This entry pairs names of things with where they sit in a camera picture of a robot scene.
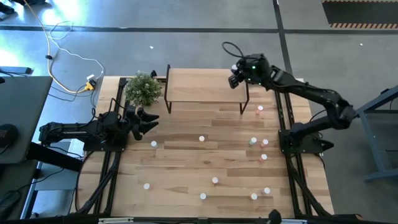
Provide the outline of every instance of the wooden tabletop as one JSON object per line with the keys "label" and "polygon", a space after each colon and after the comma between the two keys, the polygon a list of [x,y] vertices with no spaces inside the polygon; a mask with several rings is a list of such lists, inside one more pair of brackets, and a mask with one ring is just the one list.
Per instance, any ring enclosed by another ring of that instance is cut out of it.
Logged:
{"label": "wooden tabletop", "polygon": [[228,69],[171,68],[167,87],[170,102],[244,103],[246,85],[231,89]]}
{"label": "wooden tabletop", "polygon": [[[119,77],[104,77],[97,112],[108,110],[118,82]],[[293,217],[285,158],[278,143],[274,92],[260,86],[250,86],[249,92],[251,100],[242,115],[234,103],[176,103],[168,114],[160,99],[146,108],[160,115],[159,125],[142,141],[130,135],[121,158],[112,215],[256,218],[277,209],[282,217]],[[295,95],[291,99],[296,122],[307,122],[311,117],[308,101]],[[255,114],[258,105],[264,107],[260,115]],[[199,143],[199,136],[205,137],[204,143]],[[251,137],[268,139],[269,144],[249,147]],[[159,147],[152,148],[151,141]],[[261,154],[268,155],[262,163]],[[84,165],[78,186],[80,206],[98,185],[103,157],[103,152],[94,152]],[[333,213],[322,162],[311,154],[302,157],[310,190]],[[211,183],[213,177],[219,179],[218,185]],[[145,183],[150,183],[149,190],[144,190]],[[269,195],[261,194],[264,187],[271,189]],[[201,193],[207,199],[201,200]],[[256,201],[250,199],[252,193],[258,194]],[[301,191],[298,195],[304,211]]]}

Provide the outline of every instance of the white cable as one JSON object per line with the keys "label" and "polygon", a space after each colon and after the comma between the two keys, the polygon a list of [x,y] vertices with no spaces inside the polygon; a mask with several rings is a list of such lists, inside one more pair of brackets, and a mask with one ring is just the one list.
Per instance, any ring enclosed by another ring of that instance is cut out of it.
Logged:
{"label": "white cable", "polygon": [[[28,3],[26,0],[24,0],[24,2],[25,2],[25,4],[27,5],[27,7],[29,8],[29,10],[31,11],[31,13],[33,14],[33,16],[38,20],[38,22],[40,23],[40,25],[41,25],[41,27],[42,27],[42,29],[43,29],[43,31],[44,31],[44,34],[45,34],[45,38],[46,38],[46,40],[47,40],[47,49],[48,49],[47,55],[51,56],[50,37],[49,37],[49,35],[47,34],[47,31],[45,31],[45,28],[44,28],[44,25],[43,25],[42,21],[39,19],[39,17],[37,17],[36,13],[33,11],[33,9],[31,8],[31,6],[29,5],[29,3]],[[64,51],[68,52],[70,55],[74,55],[74,56],[80,57],[80,58],[83,59],[83,60],[94,60],[94,59],[83,58],[83,57],[81,57],[81,56],[79,56],[79,55],[71,54],[71,53],[70,53],[69,51],[67,51],[66,49],[61,49],[60,46],[59,46],[57,43],[55,43],[55,41],[53,41],[53,37],[51,37],[51,41],[52,41],[60,50],[64,50]],[[69,93],[83,93],[84,91],[86,91],[86,90],[73,91],[73,90],[69,90],[67,87],[65,87],[64,85],[62,85],[62,83],[60,83],[60,82],[54,77],[54,75],[53,75],[52,72],[51,72],[50,60],[51,60],[51,59],[49,59],[49,58],[47,59],[47,71],[48,71],[49,75],[54,79],[54,81],[55,81],[58,85],[60,85],[65,91],[67,91],[67,92],[69,92]],[[98,78],[100,78],[100,77],[103,75],[103,73],[104,73],[104,67],[103,67],[97,60],[95,60],[95,61],[96,61],[96,62],[101,66],[101,68],[102,68],[102,72],[101,72],[101,74],[98,76]]]}
{"label": "white cable", "polygon": [[[54,31],[54,29],[55,29],[59,24],[63,24],[63,23],[66,23],[66,22],[70,22],[70,28],[69,28],[69,30],[67,31],[67,33],[66,33],[63,37],[54,38],[54,37],[52,36],[52,32]],[[104,67],[102,66],[102,64],[101,64],[99,61],[97,61],[97,60],[95,60],[95,59],[91,59],[91,58],[83,58],[82,56],[80,56],[80,55],[78,55],[78,54],[73,54],[73,53],[71,53],[69,50],[61,48],[61,47],[54,41],[54,40],[62,40],[62,39],[64,39],[64,38],[69,34],[69,32],[72,31],[72,27],[73,27],[73,22],[71,22],[71,21],[63,21],[63,22],[57,23],[57,24],[50,30],[50,32],[49,32],[49,38],[50,38],[50,40],[55,44],[55,46],[58,47],[58,49],[65,51],[65,52],[68,53],[69,55],[73,55],[73,56],[80,57],[82,60],[89,60],[89,61],[94,61],[94,62],[96,62],[96,63],[101,67],[101,74],[98,75],[98,76],[95,77],[95,78],[96,78],[96,79],[101,78],[101,77],[103,76],[103,74],[104,74]]]}

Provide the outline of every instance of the wooden table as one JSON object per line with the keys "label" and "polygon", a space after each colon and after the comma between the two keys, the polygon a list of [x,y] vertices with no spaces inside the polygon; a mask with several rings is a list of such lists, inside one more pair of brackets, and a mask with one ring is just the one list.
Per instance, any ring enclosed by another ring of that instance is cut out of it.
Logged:
{"label": "wooden table", "polygon": [[239,103],[243,114],[249,102],[248,84],[244,82],[231,89],[230,75],[228,69],[170,68],[167,65],[164,94],[167,110],[172,112],[173,102]]}
{"label": "wooden table", "polygon": [[[108,110],[118,83],[119,77],[104,77],[99,113]],[[285,158],[278,143],[274,92],[260,86],[250,86],[249,92],[251,101],[242,115],[234,103],[181,103],[168,114],[160,99],[146,108],[160,115],[159,125],[142,141],[135,141],[131,134],[121,158],[112,216],[256,218],[267,217],[274,208],[285,218],[293,217]],[[291,99],[296,122],[307,122],[311,117],[308,101],[295,95]],[[255,114],[258,105],[264,107],[260,115]],[[206,137],[203,144],[199,136]],[[264,149],[258,144],[249,147],[251,137],[268,139],[269,144]],[[153,140],[159,143],[158,149],[151,148]],[[260,163],[263,153],[268,159]],[[98,185],[103,157],[103,152],[95,152],[84,165],[78,186],[80,206]],[[333,213],[321,160],[311,154],[302,157],[310,190]],[[220,183],[214,186],[212,177]],[[152,188],[144,190],[144,183]],[[264,187],[271,189],[269,195],[260,193]],[[206,200],[199,198],[202,192]],[[252,193],[259,199],[251,200]],[[304,211],[301,191],[298,195]]]}

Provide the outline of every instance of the gray floor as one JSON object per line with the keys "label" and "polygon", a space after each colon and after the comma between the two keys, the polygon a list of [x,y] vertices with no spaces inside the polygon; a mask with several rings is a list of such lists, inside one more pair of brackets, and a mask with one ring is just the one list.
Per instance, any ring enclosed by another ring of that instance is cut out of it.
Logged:
{"label": "gray floor", "polygon": [[[48,2],[34,7],[47,25],[70,20],[76,26],[89,27],[277,28],[271,0]],[[22,6],[7,4],[13,5],[18,15],[0,15],[4,19],[0,26],[38,26]],[[279,0],[279,4],[285,29],[330,29],[320,0]],[[338,91],[355,108],[397,84],[397,38],[396,35],[303,34],[286,37],[294,75],[312,85]],[[74,53],[98,59],[106,75],[134,75],[136,70],[156,70],[163,75],[168,63],[172,67],[229,68],[236,58],[223,52],[222,41],[234,42],[248,54],[263,52],[270,63],[284,67],[278,34],[72,32],[58,42]],[[34,75],[47,75],[46,52],[42,32],[0,30],[0,65],[28,66],[35,69]],[[100,68],[94,62],[84,62],[60,52],[53,73],[76,89],[88,75],[98,75]],[[322,109],[313,103],[311,106],[313,113]],[[78,98],[71,103],[49,97],[39,126],[50,121],[84,122],[91,118],[90,109],[90,98]],[[376,166],[359,121],[354,121],[347,130],[324,131],[324,135],[335,143],[335,147],[325,153],[326,176],[335,212],[359,213],[367,220],[396,222],[398,182],[383,180],[365,184],[362,181],[363,175],[376,171]],[[39,195],[35,212],[43,216],[65,212],[71,192],[44,194],[59,200],[51,204]]]}

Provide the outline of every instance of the green plant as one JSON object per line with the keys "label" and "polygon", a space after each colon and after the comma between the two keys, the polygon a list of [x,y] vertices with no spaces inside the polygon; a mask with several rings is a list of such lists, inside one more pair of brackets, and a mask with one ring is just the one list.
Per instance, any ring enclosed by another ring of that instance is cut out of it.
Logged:
{"label": "green plant", "polygon": [[138,71],[126,84],[126,99],[136,106],[150,106],[162,95],[162,86],[150,74]]}

